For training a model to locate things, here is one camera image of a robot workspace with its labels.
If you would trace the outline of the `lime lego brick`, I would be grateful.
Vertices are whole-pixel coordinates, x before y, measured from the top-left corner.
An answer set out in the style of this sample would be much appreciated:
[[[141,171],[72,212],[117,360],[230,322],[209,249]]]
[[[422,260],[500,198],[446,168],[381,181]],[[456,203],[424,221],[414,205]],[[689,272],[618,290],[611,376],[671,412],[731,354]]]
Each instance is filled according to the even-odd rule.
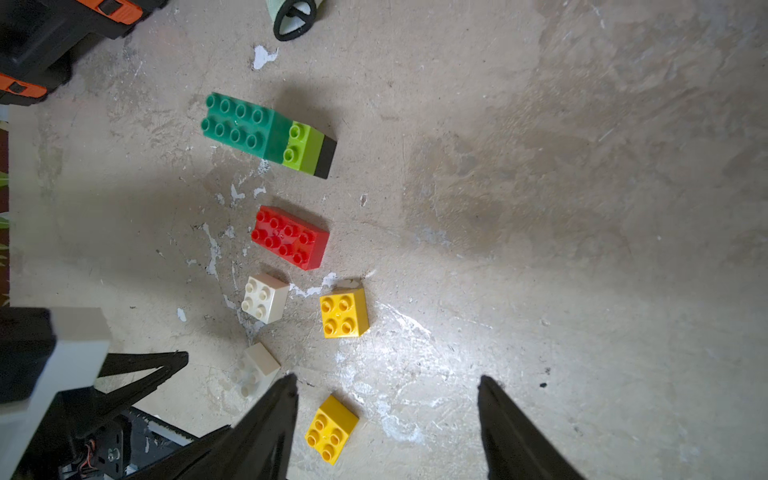
[[[294,121],[289,130],[282,164],[288,168],[314,175],[325,135],[319,130]]]

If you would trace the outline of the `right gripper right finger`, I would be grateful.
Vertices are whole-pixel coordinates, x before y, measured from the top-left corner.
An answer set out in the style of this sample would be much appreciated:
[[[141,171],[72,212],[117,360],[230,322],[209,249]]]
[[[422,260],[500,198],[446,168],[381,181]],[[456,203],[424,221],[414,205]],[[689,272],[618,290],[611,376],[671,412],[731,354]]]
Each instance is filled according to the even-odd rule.
[[[490,479],[583,479],[487,375],[478,387],[478,408]]]

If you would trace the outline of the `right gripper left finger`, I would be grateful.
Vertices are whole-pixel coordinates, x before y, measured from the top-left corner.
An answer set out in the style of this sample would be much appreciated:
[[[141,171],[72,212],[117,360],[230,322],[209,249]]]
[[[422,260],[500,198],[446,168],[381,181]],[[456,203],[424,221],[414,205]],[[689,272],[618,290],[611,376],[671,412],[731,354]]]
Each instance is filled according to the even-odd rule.
[[[298,414],[297,377],[277,380],[237,425],[225,426],[131,479],[285,479]]]

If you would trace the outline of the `black 2x2 lego brick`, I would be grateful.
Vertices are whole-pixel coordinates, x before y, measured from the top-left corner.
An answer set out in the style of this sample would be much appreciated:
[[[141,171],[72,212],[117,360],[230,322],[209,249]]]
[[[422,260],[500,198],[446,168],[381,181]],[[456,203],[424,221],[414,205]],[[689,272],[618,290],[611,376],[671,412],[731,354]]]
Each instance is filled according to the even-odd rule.
[[[318,155],[317,165],[314,172],[315,177],[322,178],[322,179],[328,178],[336,147],[337,147],[336,140],[334,140],[329,136],[325,136],[323,138],[321,149]]]

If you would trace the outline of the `dark green 2x4 lego brick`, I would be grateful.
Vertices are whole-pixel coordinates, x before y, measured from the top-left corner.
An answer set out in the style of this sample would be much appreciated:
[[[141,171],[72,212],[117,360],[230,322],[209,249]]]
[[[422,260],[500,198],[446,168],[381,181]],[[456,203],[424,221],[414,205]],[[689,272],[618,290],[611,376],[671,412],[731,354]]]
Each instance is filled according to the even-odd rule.
[[[283,163],[293,121],[244,100],[212,92],[205,100],[204,136],[274,163]]]

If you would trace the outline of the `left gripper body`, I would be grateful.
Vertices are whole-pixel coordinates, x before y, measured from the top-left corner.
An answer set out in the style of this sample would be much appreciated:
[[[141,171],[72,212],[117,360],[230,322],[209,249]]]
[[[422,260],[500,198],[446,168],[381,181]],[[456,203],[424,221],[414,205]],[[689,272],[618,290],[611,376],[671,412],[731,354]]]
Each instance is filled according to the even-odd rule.
[[[184,368],[184,351],[119,354],[93,307],[1,310],[1,476],[11,478],[55,403],[57,449],[90,435]]]

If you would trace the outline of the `white lego brick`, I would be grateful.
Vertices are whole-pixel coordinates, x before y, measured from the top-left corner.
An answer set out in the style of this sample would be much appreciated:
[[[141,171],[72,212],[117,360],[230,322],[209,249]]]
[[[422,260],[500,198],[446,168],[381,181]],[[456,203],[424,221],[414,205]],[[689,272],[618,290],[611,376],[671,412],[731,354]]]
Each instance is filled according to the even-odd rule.
[[[241,309],[264,324],[281,320],[289,290],[287,283],[268,274],[249,277]]]
[[[244,350],[238,363],[235,381],[244,398],[260,398],[271,386],[280,364],[262,343]]]

